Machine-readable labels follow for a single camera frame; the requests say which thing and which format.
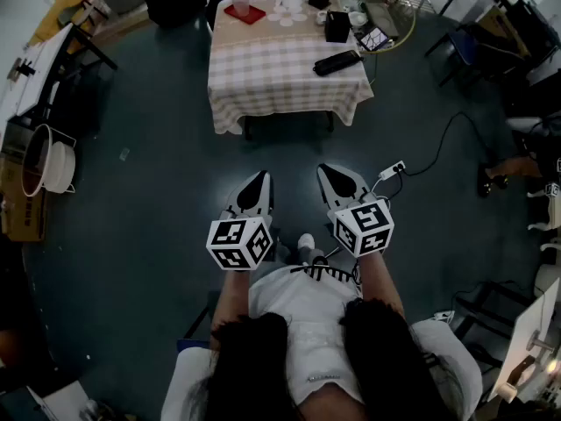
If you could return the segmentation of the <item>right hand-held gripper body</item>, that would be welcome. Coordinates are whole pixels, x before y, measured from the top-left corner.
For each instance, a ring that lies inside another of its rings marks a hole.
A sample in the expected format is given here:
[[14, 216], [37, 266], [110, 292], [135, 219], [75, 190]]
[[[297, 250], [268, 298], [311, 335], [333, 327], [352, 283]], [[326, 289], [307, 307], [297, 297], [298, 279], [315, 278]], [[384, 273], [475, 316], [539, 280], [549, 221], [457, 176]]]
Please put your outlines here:
[[367, 191], [358, 199], [332, 202], [333, 236], [353, 257], [385, 250], [394, 230], [386, 198]]

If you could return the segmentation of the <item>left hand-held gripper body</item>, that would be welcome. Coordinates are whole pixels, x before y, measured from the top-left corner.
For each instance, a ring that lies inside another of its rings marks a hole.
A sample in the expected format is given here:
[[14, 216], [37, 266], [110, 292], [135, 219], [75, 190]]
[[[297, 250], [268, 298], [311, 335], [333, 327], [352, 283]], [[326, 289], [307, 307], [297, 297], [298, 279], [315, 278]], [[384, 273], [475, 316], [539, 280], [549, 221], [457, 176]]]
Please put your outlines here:
[[255, 215], [223, 209], [211, 222], [206, 248], [225, 271], [254, 271], [264, 261], [273, 261], [277, 242], [271, 234], [271, 208], [258, 208]]

